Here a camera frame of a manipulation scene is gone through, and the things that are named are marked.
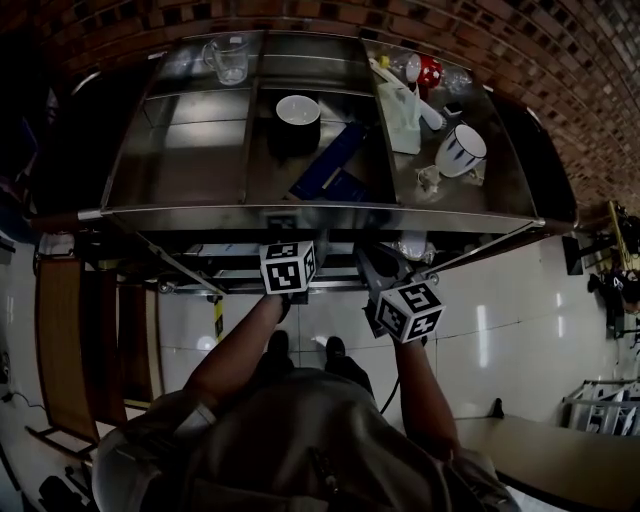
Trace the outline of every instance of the gray shirt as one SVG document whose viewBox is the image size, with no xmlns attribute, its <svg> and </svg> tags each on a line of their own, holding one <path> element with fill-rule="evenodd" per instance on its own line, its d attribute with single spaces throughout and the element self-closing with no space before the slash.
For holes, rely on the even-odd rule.
<svg viewBox="0 0 640 512">
<path fill-rule="evenodd" d="M 161 397 L 102 441 L 93 490 L 102 512 L 518 510 L 487 458 L 432 457 L 363 388 L 313 369 L 217 418 L 197 393 Z"/>
</svg>

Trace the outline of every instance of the plastic bag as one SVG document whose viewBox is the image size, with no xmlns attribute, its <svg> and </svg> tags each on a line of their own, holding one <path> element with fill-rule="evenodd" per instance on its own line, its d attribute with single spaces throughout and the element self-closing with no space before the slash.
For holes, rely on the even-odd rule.
<svg viewBox="0 0 640 512">
<path fill-rule="evenodd" d="M 392 83 L 378 86 L 391 149 L 398 153 L 417 155 L 420 152 L 420 97 L 418 90 Z"/>
</svg>

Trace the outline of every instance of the white cube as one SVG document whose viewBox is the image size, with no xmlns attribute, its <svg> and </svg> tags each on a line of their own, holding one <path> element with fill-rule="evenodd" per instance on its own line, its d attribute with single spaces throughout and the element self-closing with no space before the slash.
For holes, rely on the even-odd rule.
<svg viewBox="0 0 640 512">
<path fill-rule="evenodd" d="M 316 273 L 313 242 L 263 245 L 260 270 L 269 295 L 304 292 Z"/>
<path fill-rule="evenodd" d="M 376 321 L 401 343 L 435 331 L 445 306 L 425 281 L 380 292 Z"/>
</svg>

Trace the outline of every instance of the brick wall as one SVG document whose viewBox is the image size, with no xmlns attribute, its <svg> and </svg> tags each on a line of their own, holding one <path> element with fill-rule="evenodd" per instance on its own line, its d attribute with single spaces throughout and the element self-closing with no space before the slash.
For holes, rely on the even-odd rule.
<svg viewBox="0 0 640 512">
<path fill-rule="evenodd" d="M 472 68 L 551 132 L 582 211 L 640 212 L 640 4 L 630 0 L 0 0 L 67 89 L 181 37 L 277 28 L 362 36 Z"/>
</svg>

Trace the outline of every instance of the white mug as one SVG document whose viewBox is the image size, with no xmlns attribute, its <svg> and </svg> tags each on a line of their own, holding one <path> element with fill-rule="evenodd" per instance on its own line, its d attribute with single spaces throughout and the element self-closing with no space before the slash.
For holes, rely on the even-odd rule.
<svg viewBox="0 0 640 512">
<path fill-rule="evenodd" d="M 487 145 L 473 128 L 459 124 L 446 136 L 436 155 L 436 167 L 447 178 L 473 169 L 487 156 Z"/>
</svg>

